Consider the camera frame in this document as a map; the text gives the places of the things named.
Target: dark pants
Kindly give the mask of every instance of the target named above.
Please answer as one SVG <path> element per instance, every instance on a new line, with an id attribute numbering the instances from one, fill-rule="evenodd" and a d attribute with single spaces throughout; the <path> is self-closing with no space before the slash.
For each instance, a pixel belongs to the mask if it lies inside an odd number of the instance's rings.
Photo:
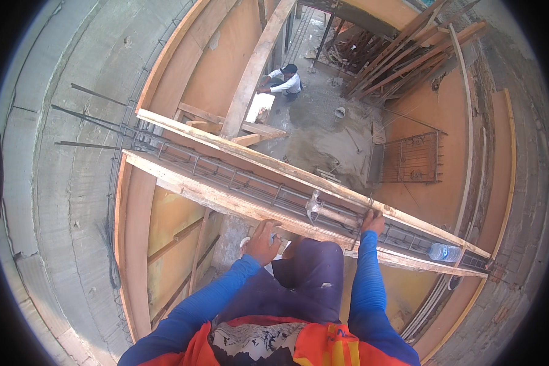
<path id="1" fill-rule="evenodd" d="M 344 255 L 334 242 L 303 239 L 290 260 L 272 262 L 274 277 L 262 268 L 218 314 L 217 323 L 246 315 L 339 323 Z"/>

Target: black cap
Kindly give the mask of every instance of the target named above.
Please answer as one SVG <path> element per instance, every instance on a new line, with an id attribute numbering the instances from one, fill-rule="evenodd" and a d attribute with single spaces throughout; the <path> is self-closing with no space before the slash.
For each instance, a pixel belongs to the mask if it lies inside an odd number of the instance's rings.
<path id="1" fill-rule="evenodd" d="M 283 74 L 294 74 L 297 72 L 297 66 L 295 64 L 288 64 L 284 69 L 280 69 Z"/>

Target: plastic water bottle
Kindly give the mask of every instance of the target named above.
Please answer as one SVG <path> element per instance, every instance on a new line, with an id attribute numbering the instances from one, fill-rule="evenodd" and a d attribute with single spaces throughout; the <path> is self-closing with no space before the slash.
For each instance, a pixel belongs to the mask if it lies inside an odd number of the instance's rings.
<path id="1" fill-rule="evenodd" d="M 432 260 L 440 262 L 457 262 L 461 257 L 461 248 L 455 245 L 445 245 L 441 243 L 433 243 L 427 250 L 427 254 Z"/>

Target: orange vest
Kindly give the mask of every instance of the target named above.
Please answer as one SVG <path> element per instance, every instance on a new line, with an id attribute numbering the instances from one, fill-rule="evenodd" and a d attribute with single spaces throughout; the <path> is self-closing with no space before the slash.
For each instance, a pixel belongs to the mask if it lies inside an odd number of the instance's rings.
<path id="1" fill-rule="evenodd" d="M 243 318 L 238 318 L 233 321 L 241 323 L 242 320 Z M 299 320 L 278 318 L 278 323 L 287 323 L 289 321 Z M 167 353 L 142 365 L 220 366 L 214 357 L 212 347 L 207 341 L 210 331 L 211 325 L 207 322 L 193 336 L 184 353 Z M 358 337 L 350 333 L 348 326 L 332 323 L 326 325 L 307 324 L 297 336 L 293 361 L 302 366 L 358 366 L 360 364 L 407 366 L 404 362 L 388 356 L 378 348 L 366 342 L 360 342 Z"/>

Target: printed graphic on shirt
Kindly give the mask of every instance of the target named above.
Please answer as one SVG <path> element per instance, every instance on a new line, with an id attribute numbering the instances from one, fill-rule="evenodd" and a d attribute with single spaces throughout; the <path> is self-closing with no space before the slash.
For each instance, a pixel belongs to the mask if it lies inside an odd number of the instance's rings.
<path id="1" fill-rule="evenodd" d="M 267 358 L 281 348 L 295 352 L 297 336 L 306 323 L 282 323 L 271 326 L 242 324 L 231 327 L 221 323 L 208 337 L 212 348 L 225 351 L 234 357 L 246 353 L 253 361 Z"/>

